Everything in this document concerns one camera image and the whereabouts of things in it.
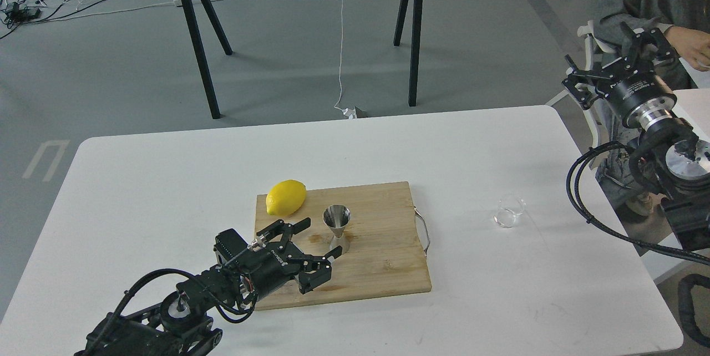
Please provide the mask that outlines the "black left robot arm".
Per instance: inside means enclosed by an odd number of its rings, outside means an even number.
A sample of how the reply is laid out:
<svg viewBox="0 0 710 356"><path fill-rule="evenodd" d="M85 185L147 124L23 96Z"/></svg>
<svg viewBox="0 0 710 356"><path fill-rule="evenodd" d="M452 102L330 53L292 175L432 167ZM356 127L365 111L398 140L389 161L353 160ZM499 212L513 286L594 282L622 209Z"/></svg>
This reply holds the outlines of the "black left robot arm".
<svg viewBox="0 0 710 356"><path fill-rule="evenodd" d="M224 320L238 324L255 311L256 303L294 280L305 294L330 280L331 263L340 246L322 256L303 253L292 236L306 230L310 218L297 223L276 220L246 242L236 230L216 236L217 263L198 275L162 268L137 280L114 312L87 336L80 355L205 355L222 338L208 315L215 308ZM147 283L169 273L185 277L163 302L124 315L129 301Z"/></svg>

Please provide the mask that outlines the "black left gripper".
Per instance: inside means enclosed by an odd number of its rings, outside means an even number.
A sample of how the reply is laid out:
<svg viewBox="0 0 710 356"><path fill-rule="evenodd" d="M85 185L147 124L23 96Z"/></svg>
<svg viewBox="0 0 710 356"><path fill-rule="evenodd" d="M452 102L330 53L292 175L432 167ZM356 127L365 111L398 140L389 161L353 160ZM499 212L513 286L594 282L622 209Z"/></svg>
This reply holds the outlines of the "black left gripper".
<svg viewBox="0 0 710 356"><path fill-rule="evenodd" d="M313 291L332 276L331 262L343 253L341 246L322 256L304 254L293 242L292 236L311 226L309 217L297 223L276 220L255 234L254 246L258 250L246 250L236 259L236 267L251 281L256 291L256 301L294 280L300 293ZM271 241L281 236L279 241Z"/></svg>

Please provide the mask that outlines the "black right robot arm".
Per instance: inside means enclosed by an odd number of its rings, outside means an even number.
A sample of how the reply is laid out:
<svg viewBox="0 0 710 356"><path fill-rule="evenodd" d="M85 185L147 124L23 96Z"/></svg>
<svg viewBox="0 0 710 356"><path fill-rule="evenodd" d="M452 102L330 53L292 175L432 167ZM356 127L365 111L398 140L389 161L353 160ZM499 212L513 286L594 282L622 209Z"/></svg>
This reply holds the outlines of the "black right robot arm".
<svg viewBox="0 0 710 356"><path fill-rule="evenodd" d="M677 98L655 73L654 63L676 58L661 30L632 30L621 23L630 40L628 52L601 69L580 69L569 55L563 80L568 93L583 109L597 100L629 128L639 129L636 146L609 141L582 154L566 174L566 194L576 212L603 232L667 257L708 265L699 255L708 249L708 142L695 134L685 119L673 113ZM661 207L679 248L650 244L613 231L589 212L579 195L583 169L592 159L614 149L624 150L635 182L665 198Z"/></svg>

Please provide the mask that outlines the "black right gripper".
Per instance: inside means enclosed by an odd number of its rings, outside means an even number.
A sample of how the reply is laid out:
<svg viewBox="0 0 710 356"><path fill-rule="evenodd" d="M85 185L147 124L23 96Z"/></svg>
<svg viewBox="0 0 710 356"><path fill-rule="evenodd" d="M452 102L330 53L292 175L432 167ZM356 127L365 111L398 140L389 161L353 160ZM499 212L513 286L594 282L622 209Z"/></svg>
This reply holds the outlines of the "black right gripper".
<svg viewBox="0 0 710 356"><path fill-rule="evenodd" d="M664 119L677 117L672 109L677 97L655 73L655 67L677 60L677 51L659 28L636 32L626 22L620 28L630 41L621 65L580 69L570 55L570 66L561 82L583 110L604 100L627 128L651 128Z"/></svg>

